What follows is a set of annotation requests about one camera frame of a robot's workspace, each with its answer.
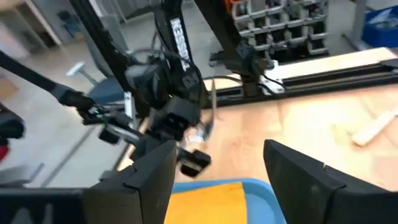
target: yellow cloth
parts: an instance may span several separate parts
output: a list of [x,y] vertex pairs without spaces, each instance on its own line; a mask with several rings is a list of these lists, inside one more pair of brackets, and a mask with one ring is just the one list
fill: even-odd
[[165,224],[246,224],[242,183],[172,194]]

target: wooden tabletop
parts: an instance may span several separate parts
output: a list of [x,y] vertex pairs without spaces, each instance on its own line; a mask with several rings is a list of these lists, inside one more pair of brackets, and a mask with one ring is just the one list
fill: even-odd
[[[286,78],[395,57],[387,49],[374,49],[281,67]],[[216,81],[217,89],[236,85]],[[264,140],[274,139],[347,174],[398,190],[398,119],[366,147],[351,142],[355,131],[395,106],[398,85],[218,108],[211,138],[195,146],[211,155],[212,165],[197,179],[177,173],[176,181],[253,177],[269,182],[262,152]]]

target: blue bin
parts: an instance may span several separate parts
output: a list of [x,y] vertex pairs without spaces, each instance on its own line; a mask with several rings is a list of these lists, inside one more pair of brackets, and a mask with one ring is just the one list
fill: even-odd
[[372,11],[365,16],[362,40],[371,47],[398,47],[398,26],[393,29],[380,29],[368,22],[376,17],[380,12],[392,9],[390,17],[398,17],[398,6]]
[[173,193],[211,187],[220,184],[242,182],[246,199],[248,224],[286,224],[271,186],[256,179],[212,180],[176,183]]

